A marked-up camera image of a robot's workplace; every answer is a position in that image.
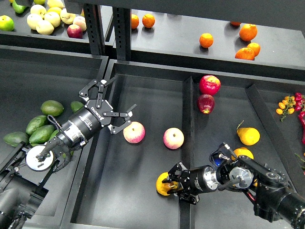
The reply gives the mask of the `green avocado near arm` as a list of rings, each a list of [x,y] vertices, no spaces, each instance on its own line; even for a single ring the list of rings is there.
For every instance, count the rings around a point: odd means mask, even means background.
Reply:
[[[52,140],[58,133],[59,133],[59,130],[53,131],[53,133],[51,134],[49,140]]]

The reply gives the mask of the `yellow pear under arm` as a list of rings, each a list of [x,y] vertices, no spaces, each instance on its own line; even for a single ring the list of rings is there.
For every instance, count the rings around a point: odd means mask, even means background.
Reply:
[[[234,150],[236,156],[245,155],[251,159],[254,159],[253,153],[246,147],[237,148]]]

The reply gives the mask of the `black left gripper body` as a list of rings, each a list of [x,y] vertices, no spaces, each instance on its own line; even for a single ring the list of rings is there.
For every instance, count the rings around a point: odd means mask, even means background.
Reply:
[[[100,105],[95,100],[89,103],[69,117],[66,124],[65,136],[72,142],[87,141],[103,127],[111,122],[110,116],[104,113],[113,111],[113,107],[107,100],[102,100]]]

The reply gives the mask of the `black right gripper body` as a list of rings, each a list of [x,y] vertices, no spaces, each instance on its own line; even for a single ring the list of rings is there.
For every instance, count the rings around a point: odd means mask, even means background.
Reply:
[[[216,171],[209,165],[191,169],[187,177],[189,179],[184,188],[188,194],[199,195],[214,192],[218,188]]]

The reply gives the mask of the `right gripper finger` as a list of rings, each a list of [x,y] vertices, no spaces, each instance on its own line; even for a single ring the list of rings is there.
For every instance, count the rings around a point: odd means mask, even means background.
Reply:
[[[169,171],[162,183],[187,183],[190,180],[190,171],[185,167],[182,162],[175,164]]]
[[[179,200],[192,204],[192,205],[196,205],[200,200],[198,195],[193,195],[193,194],[189,193],[188,189],[174,188],[174,189],[168,190],[166,193],[173,194],[174,196],[178,197]]]

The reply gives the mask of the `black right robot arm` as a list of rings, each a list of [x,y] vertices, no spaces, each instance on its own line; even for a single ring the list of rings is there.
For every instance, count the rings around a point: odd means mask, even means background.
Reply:
[[[242,192],[254,206],[254,214],[269,222],[283,219],[294,229],[305,227],[305,199],[290,186],[283,172],[263,166],[249,156],[236,155],[226,143],[213,151],[211,165],[187,169],[173,166],[160,182],[165,193],[197,204],[202,193]]]

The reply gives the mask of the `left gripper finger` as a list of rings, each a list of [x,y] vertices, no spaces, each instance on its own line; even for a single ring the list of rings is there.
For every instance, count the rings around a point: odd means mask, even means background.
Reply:
[[[107,88],[107,86],[112,84],[113,81],[114,79],[110,79],[108,81],[105,79],[100,81],[93,79],[79,91],[79,97],[88,103],[90,96],[96,95],[92,99],[96,100],[95,107],[99,109],[102,107],[102,103],[105,101],[103,98],[104,90]]]
[[[126,112],[114,112],[114,111],[104,111],[102,112],[102,127],[107,127],[111,134],[116,135],[124,128],[131,124],[130,118],[133,113],[132,110],[137,106],[137,104],[132,105]],[[115,126],[112,124],[113,118],[122,118],[123,123],[120,126]]]

